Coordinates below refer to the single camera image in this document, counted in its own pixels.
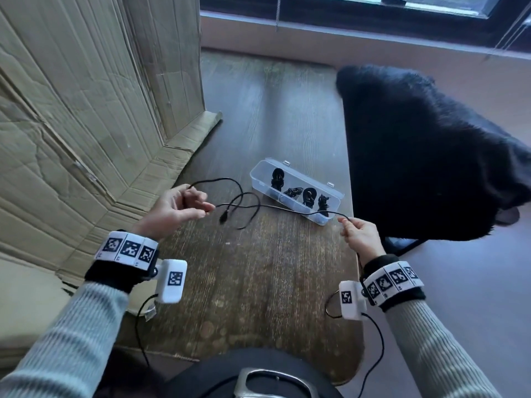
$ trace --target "dark wood tabletop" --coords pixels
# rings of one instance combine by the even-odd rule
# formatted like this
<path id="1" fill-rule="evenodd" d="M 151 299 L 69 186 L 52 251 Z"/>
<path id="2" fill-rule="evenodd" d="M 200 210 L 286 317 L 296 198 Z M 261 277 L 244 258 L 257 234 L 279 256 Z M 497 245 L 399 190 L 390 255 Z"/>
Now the dark wood tabletop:
<path id="1" fill-rule="evenodd" d="M 330 67 L 203 51 L 207 109 L 218 125 L 177 183 L 217 177 L 251 191 L 249 172 L 262 159 L 288 160 L 294 169 L 344 193 L 339 211 L 352 214 L 345 124 Z M 214 204 L 238 194 L 230 181 L 198 186 Z M 263 203 L 271 200 L 261 196 Z M 232 348 L 271 347 L 303 358 L 336 383 L 350 380 L 363 356 L 359 321 L 333 320 L 326 298 L 342 280 L 357 280 L 355 254 L 335 220 L 318 226 L 300 215 L 263 207 L 222 210 L 187 223 L 161 244 L 161 258 L 188 262 L 183 298 L 159 305 L 139 330 L 148 351 L 202 359 Z M 337 300 L 331 310 L 338 313 Z M 132 319 L 120 343 L 136 347 Z"/>

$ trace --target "gray floor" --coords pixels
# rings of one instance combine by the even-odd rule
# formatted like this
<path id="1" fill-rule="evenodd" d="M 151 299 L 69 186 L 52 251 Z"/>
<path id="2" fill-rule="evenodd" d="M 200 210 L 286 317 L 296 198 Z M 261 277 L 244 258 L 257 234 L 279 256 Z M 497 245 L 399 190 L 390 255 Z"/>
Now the gray floor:
<path id="1" fill-rule="evenodd" d="M 531 205 L 520 212 L 518 223 L 497 227 L 483 239 L 432 240 L 403 256 L 425 283 L 432 310 L 506 398 L 531 396 Z M 363 396 L 419 397 L 385 317 L 377 309 L 368 313 L 382 329 L 386 354 Z M 370 323 L 365 343 L 361 370 L 339 388 L 344 397 L 357 397 L 380 353 Z"/>

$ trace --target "window frame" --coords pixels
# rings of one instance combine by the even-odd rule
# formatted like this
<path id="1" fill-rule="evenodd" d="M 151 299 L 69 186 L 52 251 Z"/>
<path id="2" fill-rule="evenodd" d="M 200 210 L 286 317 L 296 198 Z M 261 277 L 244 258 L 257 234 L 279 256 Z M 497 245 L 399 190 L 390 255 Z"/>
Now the window frame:
<path id="1" fill-rule="evenodd" d="M 493 48 L 503 46 L 515 19 L 531 0 L 499 0 L 489 14 L 454 15 L 349 0 L 281 0 L 280 20 Z M 275 19 L 277 0 L 201 0 L 201 9 Z M 518 30 L 517 24 L 505 39 Z M 531 26 L 511 50 L 531 52 Z"/>

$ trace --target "wrist-mounted device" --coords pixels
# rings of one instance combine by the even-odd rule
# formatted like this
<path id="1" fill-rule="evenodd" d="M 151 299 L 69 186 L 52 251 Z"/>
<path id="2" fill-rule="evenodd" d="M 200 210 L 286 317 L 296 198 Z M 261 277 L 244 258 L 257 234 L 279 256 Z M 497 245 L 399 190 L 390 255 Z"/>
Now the wrist-mounted device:
<path id="1" fill-rule="evenodd" d="M 342 317 L 346 320 L 362 320 L 362 313 L 370 305 L 378 306 L 383 311 L 408 300 L 426 298 L 419 279 L 406 261 L 398 261 L 396 256 L 382 256 L 365 267 L 360 282 L 342 281 L 339 284 L 339 298 Z"/>
<path id="2" fill-rule="evenodd" d="M 177 303 L 183 293 L 186 261 L 163 260 L 157 264 L 158 243 L 124 230 L 109 233 L 85 274 L 85 281 L 97 282 L 131 293 L 133 287 L 157 280 L 157 301 Z"/>

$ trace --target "gray sweater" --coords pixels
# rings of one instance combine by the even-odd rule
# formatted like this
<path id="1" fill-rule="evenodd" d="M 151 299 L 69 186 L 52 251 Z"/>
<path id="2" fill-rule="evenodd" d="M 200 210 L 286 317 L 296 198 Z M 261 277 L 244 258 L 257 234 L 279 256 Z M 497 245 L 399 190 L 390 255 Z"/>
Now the gray sweater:
<path id="1" fill-rule="evenodd" d="M 0 381 L 0 397 L 92 397 L 127 301 L 124 292 L 85 282 L 16 370 Z M 500 397 L 425 301 L 401 303 L 386 315 L 423 397 Z"/>

